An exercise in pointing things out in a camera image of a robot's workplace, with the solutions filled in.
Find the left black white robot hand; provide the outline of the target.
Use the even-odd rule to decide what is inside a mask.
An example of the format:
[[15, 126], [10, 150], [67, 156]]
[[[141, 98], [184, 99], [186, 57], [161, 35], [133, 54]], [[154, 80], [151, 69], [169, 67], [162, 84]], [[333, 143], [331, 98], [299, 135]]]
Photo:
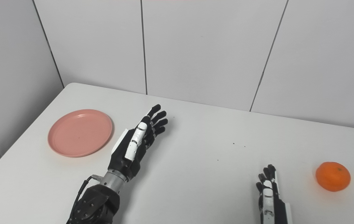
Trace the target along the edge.
[[120, 172], [126, 181], [136, 177], [147, 149], [165, 131], [166, 115], [166, 111], [161, 111], [161, 105], [156, 104], [136, 127], [125, 129], [112, 149], [108, 169]]

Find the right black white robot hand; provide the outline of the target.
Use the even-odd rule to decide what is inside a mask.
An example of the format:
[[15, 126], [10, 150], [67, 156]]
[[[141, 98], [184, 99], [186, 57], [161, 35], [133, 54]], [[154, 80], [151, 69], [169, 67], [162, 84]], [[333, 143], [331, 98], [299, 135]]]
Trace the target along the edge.
[[264, 167], [258, 179], [256, 188], [261, 224], [292, 224], [291, 207], [281, 199], [275, 166], [268, 164]]

